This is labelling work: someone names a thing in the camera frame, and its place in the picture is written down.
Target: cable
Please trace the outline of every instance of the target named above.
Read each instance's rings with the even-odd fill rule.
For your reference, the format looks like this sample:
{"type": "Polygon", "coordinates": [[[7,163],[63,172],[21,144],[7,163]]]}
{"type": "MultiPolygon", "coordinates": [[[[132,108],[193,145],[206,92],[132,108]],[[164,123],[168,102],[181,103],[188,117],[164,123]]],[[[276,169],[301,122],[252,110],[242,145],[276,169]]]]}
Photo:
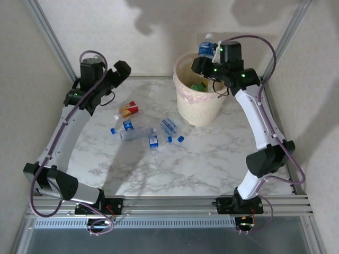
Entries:
{"type": "Polygon", "coordinates": [[[93,223],[91,224],[90,229],[89,229],[90,234],[94,234],[94,235],[107,234],[107,233],[111,232],[111,231],[114,229],[114,222],[112,221],[112,218],[109,218],[107,215],[103,214],[101,211],[99,211],[98,209],[95,209],[94,207],[90,206],[90,205],[87,204],[87,203],[80,202],[79,204],[80,204],[80,205],[83,205],[84,207],[86,207],[86,208],[92,210],[93,212],[95,212],[95,213],[97,213],[97,214],[99,214],[99,215],[105,217],[105,219],[98,219],[98,220],[96,220],[95,222],[93,222],[93,223]],[[105,231],[97,232],[97,233],[93,232],[93,227],[94,227],[96,224],[98,224],[99,222],[106,221],[106,220],[108,220],[108,221],[110,222],[110,224],[108,225],[108,226],[110,226],[109,229],[107,229],[107,230],[105,230],[105,231]]]}
{"type": "Polygon", "coordinates": [[[67,122],[69,121],[69,119],[73,116],[73,114],[79,109],[79,106],[82,104],[82,102],[84,101],[84,99],[94,90],[97,88],[97,86],[104,80],[104,78],[106,77],[106,74],[108,72],[108,64],[107,64],[107,60],[105,58],[104,55],[102,55],[101,53],[95,51],[95,50],[86,50],[84,51],[80,57],[79,57],[79,62],[81,63],[82,62],[82,58],[85,54],[87,53],[94,53],[94,54],[97,54],[99,56],[102,57],[103,61],[104,61],[104,67],[105,67],[105,71],[102,75],[102,77],[95,83],[95,85],[93,87],[91,87],[91,89],[89,89],[85,94],[84,96],[78,101],[78,103],[73,107],[73,109],[69,112],[69,114],[66,116],[65,118],[65,121],[61,124],[60,126],[60,129],[58,130],[53,142],[52,142],[52,145],[45,157],[45,159],[43,160],[43,162],[41,163],[40,167],[38,168],[37,172],[35,173],[33,179],[32,179],[32,183],[31,183],[31,187],[30,187],[30,200],[29,200],[29,203],[30,203],[30,207],[33,211],[33,213],[36,215],[36,216],[40,216],[40,217],[51,217],[53,215],[55,215],[60,207],[61,207],[61,203],[62,203],[62,200],[59,202],[58,206],[56,207],[56,209],[54,210],[54,212],[50,213],[50,214],[42,214],[42,213],[39,213],[38,210],[36,209],[36,207],[34,206],[34,203],[33,203],[33,195],[34,195],[34,185],[35,185],[35,182],[37,181],[41,171],[43,170],[44,166],[47,164],[48,160],[51,158],[52,154],[53,154],[53,151],[65,129],[65,126],[67,124],[67,122]]]}
{"type": "Polygon", "coordinates": [[[229,88],[228,88],[228,87],[227,87],[227,90],[226,90],[226,94],[221,94],[221,93],[218,93],[218,92],[216,91],[216,89],[215,89],[215,87],[214,87],[214,84],[215,84],[215,81],[213,81],[212,87],[213,87],[213,91],[214,91],[216,94],[220,94],[220,95],[222,95],[222,96],[228,96],[228,95],[229,95],[229,88]]]}
{"type": "Polygon", "coordinates": [[[255,210],[253,210],[253,209],[251,208],[251,211],[252,211],[253,224],[255,225],[255,217],[254,217],[255,210]]]}
{"type": "Polygon", "coordinates": [[[113,213],[112,210],[112,206],[111,205],[107,205],[106,208],[111,212],[112,216],[114,216],[114,218],[117,218],[117,216],[115,215],[115,213],[113,213]]]}
{"type": "Polygon", "coordinates": [[[80,82],[80,78],[77,78],[74,83],[73,83],[73,86],[72,86],[72,89],[76,89],[77,85],[79,84],[80,82]]]}
{"type": "Polygon", "coordinates": [[[113,91],[111,91],[112,92],[112,94],[113,94],[113,99],[111,99],[109,102],[107,102],[107,103],[105,103],[105,104],[99,104],[100,106],[106,106],[106,105],[108,105],[108,104],[110,104],[114,99],[115,99],[115,93],[113,92],[113,91]]]}
{"type": "Polygon", "coordinates": [[[245,233],[245,234],[251,233],[251,234],[252,234],[252,233],[255,233],[255,232],[259,232],[259,231],[263,230],[265,227],[267,227],[268,225],[271,224],[271,222],[272,222],[272,220],[273,220],[273,214],[274,214],[274,212],[273,212],[273,206],[272,206],[272,204],[270,203],[270,201],[269,201],[267,198],[265,198],[264,196],[258,195],[258,197],[261,198],[261,199],[263,199],[263,200],[265,200],[265,201],[267,202],[267,204],[269,205],[270,209],[271,209],[271,216],[270,216],[269,221],[268,221],[266,224],[264,224],[263,226],[261,226],[260,228],[258,228],[258,229],[252,229],[251,231],[237,230],[237,231],[239,232],[239,234],[242,234],[242,233],[245,233]]]}

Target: marble surface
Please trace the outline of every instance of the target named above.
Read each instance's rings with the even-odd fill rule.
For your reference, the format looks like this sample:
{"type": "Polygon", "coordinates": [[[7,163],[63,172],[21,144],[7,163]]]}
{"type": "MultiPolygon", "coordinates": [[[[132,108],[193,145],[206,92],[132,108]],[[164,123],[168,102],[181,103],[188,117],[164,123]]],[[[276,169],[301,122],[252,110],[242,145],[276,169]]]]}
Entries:
{"type": "MultiPolygon", "coordinates": [[[[232,194],[241,183],[247,172],[245,158],[256,147],[246,116],[233,97],[225,99],[210,126],[190,126],[184,142],[152,151],[138,140],[123,142],[112,135],[110,129],[119,124],[113,115],[124,102],[134,100],[140,110],[136,117],[156,122],[179,117],[172,80],[129,79],[115,93],[111,104],[96,109],[72,153],[68,173],[80,182],[103,188],[107,195],[125,196],[232,194]]],[[[284,168],[277,175],[287,178],[284,168]]],[[[270,181],[261,193],[291,194],[291,187],[270,181]]]]}

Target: trash bin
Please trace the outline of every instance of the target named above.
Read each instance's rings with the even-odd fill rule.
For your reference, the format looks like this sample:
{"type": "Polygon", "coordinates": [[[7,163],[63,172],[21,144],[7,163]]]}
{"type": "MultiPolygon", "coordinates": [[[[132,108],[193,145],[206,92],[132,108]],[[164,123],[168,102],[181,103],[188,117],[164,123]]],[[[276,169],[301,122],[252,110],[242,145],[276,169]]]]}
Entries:
{"type": "MultiPolygon", "coordinates": [[[[206,82],[205,79],[191,69],[193,60],[198,53],[188,53],[181,56],[174,65],[173,81],[177,94],[177,105],[180,115],[194,126],[206,126],[210,124],[218,115],[225,100],[225,96],[220,96],[215,92],[200,92],[190,88],[190,86],[206,82]]],[[[220,94],[225,94],[227,87],[223,83],[215,83],[215,89],[220,94]]]]}

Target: aluminum frame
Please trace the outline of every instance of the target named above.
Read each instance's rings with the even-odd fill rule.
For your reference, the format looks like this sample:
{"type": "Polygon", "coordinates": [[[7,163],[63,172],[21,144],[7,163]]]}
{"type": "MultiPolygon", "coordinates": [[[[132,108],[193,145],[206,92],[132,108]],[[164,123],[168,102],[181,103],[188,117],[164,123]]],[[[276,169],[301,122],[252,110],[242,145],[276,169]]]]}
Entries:
{"type": "MultiPolygon", "coordinates": [[[[76,79],[74,69],[70,65],[70,62],[62,49],[56,35],[54,34],[52,27],[50,26],[46,16],[38,3],[38,0],[23,0],[33,18],[37,22],[40,30],[46,37],[53,52],[59,60],[61,66],[65,70],[69,80],[73,82],[76,79]]],[[[297,9],[295,10],[287,29],[282,35],[279,41],[276,54],[279,61],[283,55],[288,43],[294,35],[298,25],[300,24],[303,16],[305,15],[312,0],[301,0],[297,9]]],[[[263,78],[267,77],[273,66],[273,59],[269,62],[263,78]]],[[[166,79],[171,77],[157,77],[157,76],[134,76],[132,79],[166,79]]],[[[279,118],[274,115],[275,110],[271,110],[274,119],[281,128],[279,118]]],[[[295,170],[292,170],[287,164],[288,173],[292,181],[298,181],[298,175],[295,170]]],[[[266,198],[272,203],[274,209],[274,216],[299,216],[302,222],[304,233],[309,245],[311,253],[326,253],[324,244],[322,242],[320,233],[318,231],[315,218],[307,195],[300,186],[293,186],[294,192],[301,195],[269,195],[266,198]]],[[[228,215],[218,215],[216,208],[212,206],[211,202],[216,196],[208,197],[123,197],[124,207],[122,215],[118,217],[124,218],[154,218],[154,217],[223,217],[228,215]]],[[[34,203],[38,211],[42,213],[50,213],[54,211],[58,201],[51,197],[35,197],[34,203]]],[[[269,207],[263,203],[264,214],[257,216],[270,216],[269,207]]],[[[64,202],[55,215],[57,218],[67,218],[69,220],[78,220],[81,218],[98,218],[97,215],[91,216],[77,216],[74,214],[75,204],[72,202],[64,202]]],[[[34,225],[37,217],[32,214],[29,206],[26,209],[24,218],[17,233],[11,253],[26,253],[30,239],[34,231],[34,225]]]]}
{"type": "MultiPolygon", "coordinates": [[[[241,215],[218,215],[216,208],[212,202],[220,196],[173,196],[173,197],[124,197],[124,196],[111,196],[110,198],[123,198],[122,214],[117,215],[117,221],[126,221],[126,228],[140,228],[139,225],[133,224],[133,221],[202,221],[207,222],[204,227],[209,227],[209,221],[232,221],[234,217],[241,215]]],[[[310,206],[307,195],[268,195],[265,196],[273,206],[274,216],[298,216],[300,217],[302,228],[304,230],[305,238],[308,243],[310,253],[326,253],[321,236],[317,229],[314,220],[313,212],[310,206]]],[[[59,200],[52,197],[34,197],[36,208],[41,213],[52,212],[59,200]]],[[[37,220],[62,220],[68,223],[67,228],[79,228],[84,226],[82,219],[99,219],[99,215],[75,215],[75,203],[63,202],[59,212],[52,218],[41,219],[37,218],[27,206],[24,219],[21,223],[20,229],[17,234],[17,241],[13,246],[11,253],[26,253],[29,242],[31,240],[35,224],[37,220]]],[[[257,214],[256,216],[271,216],[270,208],[267,204],[263,203],[264,214],[257,214]]],[[[147,226],[141,228],[157,228],[159,224],[154,226],[147,226]]],[[[212,225],[210,227],[220,227],[219,225],[212,225]]],[[[60,229],[60,224],[50,223],[47,227],[50,229],[60,229]]]]}

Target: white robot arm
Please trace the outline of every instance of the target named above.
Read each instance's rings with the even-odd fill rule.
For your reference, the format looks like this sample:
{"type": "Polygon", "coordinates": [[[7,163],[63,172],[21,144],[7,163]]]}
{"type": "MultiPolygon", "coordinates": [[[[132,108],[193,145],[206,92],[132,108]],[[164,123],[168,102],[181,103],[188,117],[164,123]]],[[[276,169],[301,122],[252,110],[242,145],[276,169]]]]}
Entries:
{"type": "Polygon", "coordinates": [[[258,150],[246,158],[248,172],[242,183],[234,190],[233,201],[228,206],[229,213],[251,213],[251,207],[262,211],[258,206],[261,203],[257,193],[258,188],[265,176],[277,172],[288,160],[276,138],[282,141],[290,153],[294,151],[295,145],[293,141],[287,142],[279,131],[265,96],[262,94],[259,98],[262,84],[254,69],[244,69],[240,43],[222,43],[218,47],[220,47],[220,63],[213,62],[207,57],[197,57],[193,61],[192,70],[205,78],[223,81],[230,89],[246,114],[258,150]],[[265,110],[274,133],[268,127],[260,107],[265,110]]]}
{"type": "Polygon", "coordinates": [[[66,172],[78,137],[95,108],[100,104],[101,98],[109,95],[113,88],[117,88],[130,75],[131,68],[124,61],[118,61],[114,65],[117,70],[113,72],[110,69],[105,76],[103,65],[102,60],[98,58],[88,58],[82,61],[81,78],[75,81],[66,95],[65,106],[51,140],[37,162],[27,163],[24,167],[24,174],[30,182],[33,182],[33,178],[37,177],[36,172],[43,165],[34,183],[34,189],[39,194],[77,203],[84,202],[99,209],[104,202],[104,191],[79,183],[77,178],[66,172]],[[103,79],[102,82],[93,89],[92,87],[100,79],[103,79]],[[68,119],[70,112],[75,109],[76,111],[68,119]],[[51,148],[55,144],[56,137],[58,141],[55,147],[51,148]]]}

